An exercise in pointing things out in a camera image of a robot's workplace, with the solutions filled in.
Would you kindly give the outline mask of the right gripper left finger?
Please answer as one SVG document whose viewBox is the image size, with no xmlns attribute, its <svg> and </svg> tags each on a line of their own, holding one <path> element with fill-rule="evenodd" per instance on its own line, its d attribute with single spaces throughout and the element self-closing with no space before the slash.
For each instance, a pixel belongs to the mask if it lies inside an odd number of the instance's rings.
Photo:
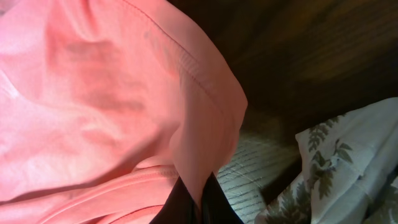
<svg viewBox="0 0 398 224">
<path fill-rule="evenodd" d="M 150 224 L 198 224 L 197 206 L 179 177 L 160 212 Z"/>
</svg>

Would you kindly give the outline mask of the pink shirt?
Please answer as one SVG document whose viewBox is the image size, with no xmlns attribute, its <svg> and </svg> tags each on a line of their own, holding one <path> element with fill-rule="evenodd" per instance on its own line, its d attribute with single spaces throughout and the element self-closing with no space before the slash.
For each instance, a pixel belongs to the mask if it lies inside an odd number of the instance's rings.
<svg viewBox="0 0 398 224">
<path fill-rule="evenodd" d="M 1 222 L 149 223 L 200 202 L 246 96 L 167 1 L 1 2 Z"/>
</svg>

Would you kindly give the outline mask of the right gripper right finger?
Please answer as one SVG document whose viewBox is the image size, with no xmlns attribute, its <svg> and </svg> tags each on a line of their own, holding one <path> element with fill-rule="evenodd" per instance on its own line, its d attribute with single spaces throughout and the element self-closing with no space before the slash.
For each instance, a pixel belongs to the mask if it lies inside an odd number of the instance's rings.
<svg viewBox="0 0 398 224">
<path fill-rule="evenodd" d="M 229 204 L 214 173 L 206 181 L 201 198 L 203 224 L 243 224 Z"/>
</svg>

